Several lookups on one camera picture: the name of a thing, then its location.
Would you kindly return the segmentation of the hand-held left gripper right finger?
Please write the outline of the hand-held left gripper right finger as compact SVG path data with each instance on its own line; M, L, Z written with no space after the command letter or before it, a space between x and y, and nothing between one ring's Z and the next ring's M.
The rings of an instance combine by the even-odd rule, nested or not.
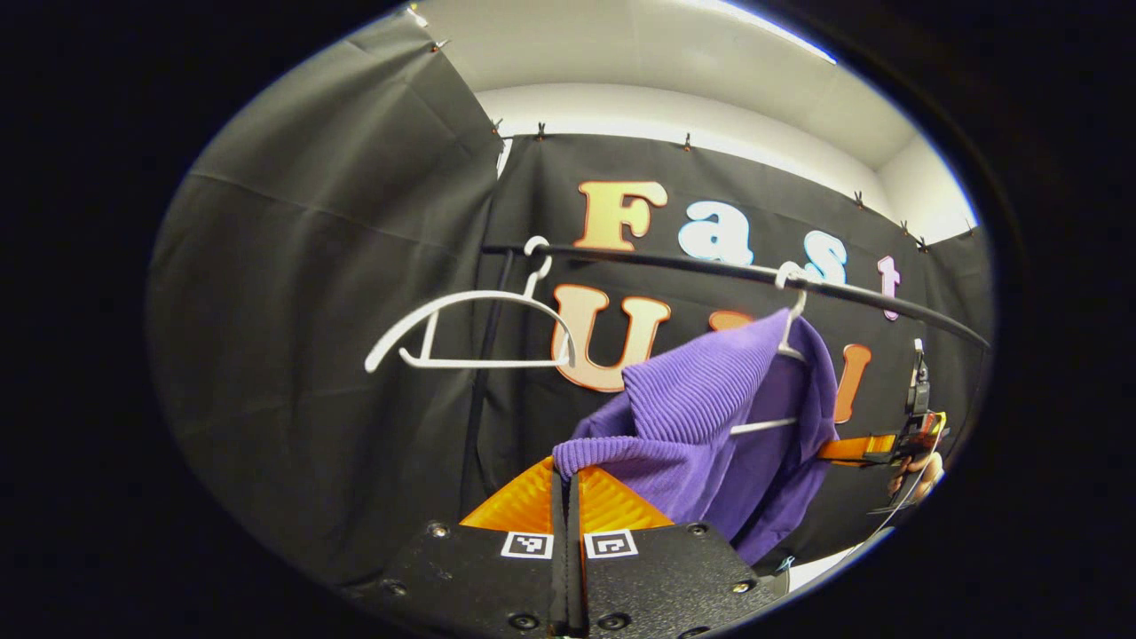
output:
M568 541L573 638L725 638L788 592L710 523L674 523L604 470L569 481Z

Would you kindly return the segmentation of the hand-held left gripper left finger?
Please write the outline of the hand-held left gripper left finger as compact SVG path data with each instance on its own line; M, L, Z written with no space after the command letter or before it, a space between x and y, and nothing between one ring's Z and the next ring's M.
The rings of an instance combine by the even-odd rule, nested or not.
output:
M465 518L431 518L343 594L418 638L552 638L569 626L563 482L552 458Z

